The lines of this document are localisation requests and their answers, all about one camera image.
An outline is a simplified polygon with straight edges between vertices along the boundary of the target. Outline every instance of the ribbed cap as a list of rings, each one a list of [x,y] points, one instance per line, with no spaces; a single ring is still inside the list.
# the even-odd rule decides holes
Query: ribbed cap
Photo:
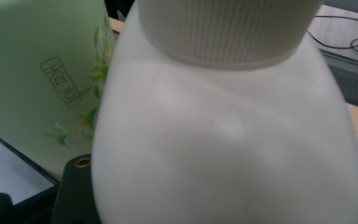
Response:
[[[142,30],[192,63],[271,64],[293,52],[322,0],[140,0]]]

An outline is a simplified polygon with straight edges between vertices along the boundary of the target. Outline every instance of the round hole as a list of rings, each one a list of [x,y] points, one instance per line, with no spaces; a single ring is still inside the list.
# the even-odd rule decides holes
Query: round hole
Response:
[[[75,162],[75,167],[77,168],[84,168],[88,167],[91,164],[91,159],[88,157],[80,158]]]

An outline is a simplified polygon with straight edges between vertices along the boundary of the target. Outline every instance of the white paper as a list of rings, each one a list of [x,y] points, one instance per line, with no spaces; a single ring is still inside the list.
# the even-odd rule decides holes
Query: white paper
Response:
[[[28,199],[53,184],[0,143],[0,193],[13,204]]]

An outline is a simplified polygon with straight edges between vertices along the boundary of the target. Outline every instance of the white cap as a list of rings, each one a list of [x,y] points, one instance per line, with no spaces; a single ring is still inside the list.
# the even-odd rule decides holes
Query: white cap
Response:
[[[322,0],[140,0],[156,47],[187,62],[266,66],[296,49]]]

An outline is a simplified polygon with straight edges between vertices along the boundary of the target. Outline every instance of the plastic bottle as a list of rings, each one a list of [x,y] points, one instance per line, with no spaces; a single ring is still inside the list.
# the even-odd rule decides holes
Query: plastic bottle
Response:
[[[321,1],[139,1],[92,155],[103,223],[358,223],[358,149]]]

